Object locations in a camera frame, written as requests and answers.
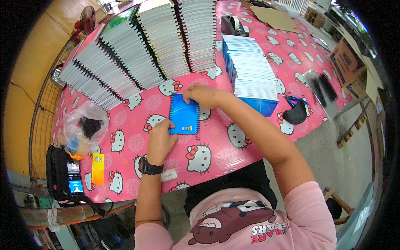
red fan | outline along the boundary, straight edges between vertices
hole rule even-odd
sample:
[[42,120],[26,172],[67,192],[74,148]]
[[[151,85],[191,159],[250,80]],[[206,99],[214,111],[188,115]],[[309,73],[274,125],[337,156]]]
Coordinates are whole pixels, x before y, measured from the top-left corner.
[[88,35],[94,30],[95,25],[96,17],[94,8],[92,6],[86,6],[80,15],[80,20],[75,23],[75,30],[71,33],[72,38],[76,43],[79,43],[79,33],[82,32],[83,34]]

pink t-shirt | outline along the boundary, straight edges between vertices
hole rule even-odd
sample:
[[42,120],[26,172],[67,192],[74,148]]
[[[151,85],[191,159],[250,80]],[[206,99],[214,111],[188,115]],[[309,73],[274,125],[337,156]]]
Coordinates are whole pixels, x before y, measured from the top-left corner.
[[135,249],[335,249],[335,225],[318,183],[295,187],[284,205],[287,216],[256,191],[221,190],[191,211],[192,228],[175,246],[165,228],[146,223],[135,231]]

wooden chair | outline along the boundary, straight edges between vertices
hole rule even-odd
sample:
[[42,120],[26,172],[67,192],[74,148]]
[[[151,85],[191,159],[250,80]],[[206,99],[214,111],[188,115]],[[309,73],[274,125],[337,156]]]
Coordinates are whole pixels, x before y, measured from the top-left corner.
[[332,197],[347,213],[347,217],[339,218],[333,220],[335,225],[341,225],[346,223],[346,221],[349,219],[350,215],[354,212],[354,208],[350,208],[347,203],[345,203],[334,191],[333,189],[326,187],[325,191],[327,192],[324,196],[325,201],[328,200],[328,198]]

tape roll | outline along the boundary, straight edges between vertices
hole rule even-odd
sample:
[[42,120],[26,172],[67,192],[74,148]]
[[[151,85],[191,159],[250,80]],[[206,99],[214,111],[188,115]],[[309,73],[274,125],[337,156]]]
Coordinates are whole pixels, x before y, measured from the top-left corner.
[[240,21],[237,16],[230,16],[229,21],[232,23],[235,32],[239,31]]

concrete floor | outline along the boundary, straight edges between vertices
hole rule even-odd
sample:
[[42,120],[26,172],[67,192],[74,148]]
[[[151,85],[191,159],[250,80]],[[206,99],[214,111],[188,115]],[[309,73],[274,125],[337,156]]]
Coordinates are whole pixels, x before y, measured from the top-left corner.
[[[360,105],[353,107],[334,122],[325,122],[311,133],[295,142],[296,147],[310,165],[321,189],[326,186],[335,192],[352,208],[360,201],[367,185],[372,181],[372,157],[367,126],[359,131],[353,129],[354,136],[348,144],[338,149],[336,141],[361,113]],[[271,165],[264,160],[270,186],[278,198],[277,210],[285,212]],[[179,190],[162,195],[162,203],[171,216],[169,232],[177,243],[190,229],[185,214],[186,191]]]

